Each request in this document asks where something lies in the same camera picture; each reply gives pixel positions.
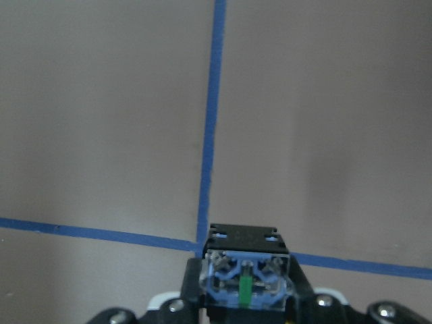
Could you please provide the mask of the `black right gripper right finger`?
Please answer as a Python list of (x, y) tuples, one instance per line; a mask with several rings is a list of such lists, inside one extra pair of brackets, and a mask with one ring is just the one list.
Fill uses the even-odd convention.
[(292, 282), (292, 294), (286, 300), (286, 323), (318, 323), (317, 296), (293, 255), (290, 255), (288, 277)]

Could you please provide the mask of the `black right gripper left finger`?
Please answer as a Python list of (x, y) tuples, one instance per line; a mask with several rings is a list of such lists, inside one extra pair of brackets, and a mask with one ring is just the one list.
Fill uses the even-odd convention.
[(202, 259), (188, 259), (180, 290), (180, 300), (184, 304), (180, 311), (180, 323), (211, 323), (207, 296), (200, 284), (201, 269)]

